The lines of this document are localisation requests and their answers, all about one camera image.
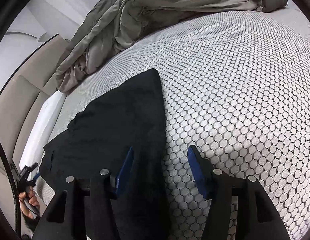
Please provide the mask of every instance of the gray blanket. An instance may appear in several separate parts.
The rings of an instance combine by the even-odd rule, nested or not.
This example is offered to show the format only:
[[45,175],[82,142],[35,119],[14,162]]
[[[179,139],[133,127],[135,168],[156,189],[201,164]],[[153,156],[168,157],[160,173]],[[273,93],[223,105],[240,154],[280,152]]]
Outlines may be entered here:
[[100,0],[90,11],[57,64],[57,88],[65,93],[108,58],[157,29],[202,12],[271,12],[287,0]]

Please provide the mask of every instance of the gray comforter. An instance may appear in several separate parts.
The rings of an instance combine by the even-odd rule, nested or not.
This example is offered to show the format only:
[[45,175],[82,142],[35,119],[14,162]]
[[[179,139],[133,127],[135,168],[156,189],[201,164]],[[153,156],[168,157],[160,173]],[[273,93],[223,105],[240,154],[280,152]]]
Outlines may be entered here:
[[79,27],[57,64],[57,88],[65,93],[108,58],[138,39],[202,12],[271,12],[287,0],[100,0]]

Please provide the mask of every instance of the silver screw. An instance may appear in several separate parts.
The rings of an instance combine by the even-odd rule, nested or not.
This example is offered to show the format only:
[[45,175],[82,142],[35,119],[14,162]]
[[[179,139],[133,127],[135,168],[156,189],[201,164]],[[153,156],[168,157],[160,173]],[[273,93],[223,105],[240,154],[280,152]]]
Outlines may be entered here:
[[252,175],[249,175],[249,176],[248,176],[248,179],[249,179],[251,182],[255,182],[255,181],[256,181],[256,177],[255,177],[255,176],[252,176]]
[[70,182],[72,182],[74,180],[74,177],[73,176],[68,176],[67,178],[66,178],[66,182],[67,183],[70,183]]
[[221,175],[223,172],[220,169],[214,169],[213,173],[216,175]]
[[108,169],[102,169],[99,174],[101,175],[107,175],[109,173],[109,170]]

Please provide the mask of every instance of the black sleeve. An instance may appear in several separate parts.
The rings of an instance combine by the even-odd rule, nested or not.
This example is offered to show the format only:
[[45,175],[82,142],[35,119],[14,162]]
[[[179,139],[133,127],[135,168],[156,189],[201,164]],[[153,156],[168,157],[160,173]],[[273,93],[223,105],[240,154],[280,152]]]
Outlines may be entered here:
[[31,219],[23,214],[26,226],[32,231],[35,231],[35,228],[40,220],[40,216],[37,216],[36,219]]

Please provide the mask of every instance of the finger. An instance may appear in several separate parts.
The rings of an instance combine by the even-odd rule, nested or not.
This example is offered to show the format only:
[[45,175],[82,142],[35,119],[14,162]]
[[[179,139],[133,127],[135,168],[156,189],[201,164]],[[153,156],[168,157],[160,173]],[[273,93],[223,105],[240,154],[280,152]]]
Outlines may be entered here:
[[32,198],[35,196],[35,192],[33,190],[31,190],[29,193],[28,193],[28,197],[29,198]]
[[19,199],[23,200],[24,198],[26,198],[26,192],[22,192],[18,195]]
[[37,201],[37,197],[34,196],[28,202],[32,205],[36,201]]
[[39,202],[38,202],[38,201],[35,201],[32,205],[33,205],[34,207],[38,207],[38,209],[39,209]]

